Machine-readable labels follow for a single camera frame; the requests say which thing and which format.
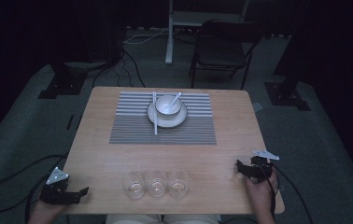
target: table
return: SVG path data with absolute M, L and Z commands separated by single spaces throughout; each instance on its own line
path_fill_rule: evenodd
M 216 144 L 110 144 L 120 93 L 153 91 L 208 95 Z M 66 213 L 251 214 L 235 163 L 248 161 L 253 150 L 263 149 L 261 131 L 246 91 L 96 87 L 64 167 L 70 175 L 68 191 L 86 187 L 90 190 L 80 204 L 71 206 Z M 132 170 L 147 173 L 155 168 L 168 174 L 176 169 L 187 171 L 191 185 L 186 197 L 174 199 L 167 192 L 161 198 L 153 198 L 146 193 L 132 200 L 124 193 L 124 174 Z M 278 193 L 275 212 L 283 211 Z
M 168 41 L 167 51 L 165 53 L 165 64 L 171 65 L 173 62 L 174 25 L 201 26 L 203 22 L 214 19 L 224 21 L 244 21 L 249 1 L 250 0 L 244 0 L 244 5 L 240 14 L 230 14 L 195 11 L 175 11 L 173 8 L 174 1 L 170 0 L 170 8 L 168 13 Z

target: chopsticks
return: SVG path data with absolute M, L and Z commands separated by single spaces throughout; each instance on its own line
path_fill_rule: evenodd
M 157 135 L 156 91 L 153 92 L 153 125 L 154 135 Z

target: human hand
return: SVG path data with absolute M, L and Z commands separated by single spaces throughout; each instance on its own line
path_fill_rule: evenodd
M 244 179 L 248 197 L 258 222 L 260 224 L 275 223 L 271 214 L 273 189 L 270 188 L 269 183 L 264 180 L 261 183 L 254 184 L 247 176 L 244 176 Z M 274 170 L 269 181 L 273 188 L 276 188 L 276 173 Z
M 51 205 L 39 200 L 32 209 L 28 224 L 50 224 L 67 206 L 66 204 Z

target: table leg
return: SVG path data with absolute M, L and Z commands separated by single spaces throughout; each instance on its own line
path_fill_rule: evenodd
M 168 41 L 167 41 L 167 52 L 165 54 L 165 64 L 171 65 L 173 62 L 173 49 L 174 49 L 174 38 L 173 38 L 173 0 L 170 0 L 170 11 L 168 14 Z
M 249 5 L 249 0 L 244 1 L 243 11 L 241 12 L 241 21 L 244 21 L 246 19 L 248 5 Z

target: white plate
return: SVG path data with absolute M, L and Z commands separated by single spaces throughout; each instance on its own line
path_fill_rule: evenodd
M 154 108 L 153 103 L 150 103 L 148 106 L 148 118 L 150 121 L 153 121 L 153 110 L 157 112 L 157 110 Z M 181 124 L 185 118 L 188 116 L 188 108 L 186 108 L 185 104 L 182 103 L 182 107 L 180 108 L 179 113 L 176 115 L 174 119 L 162 119 L 160 116 L 157 116 L 157 126 L 162 127 L 162 128 L 173 128 L 176 127 L 177 125 Z

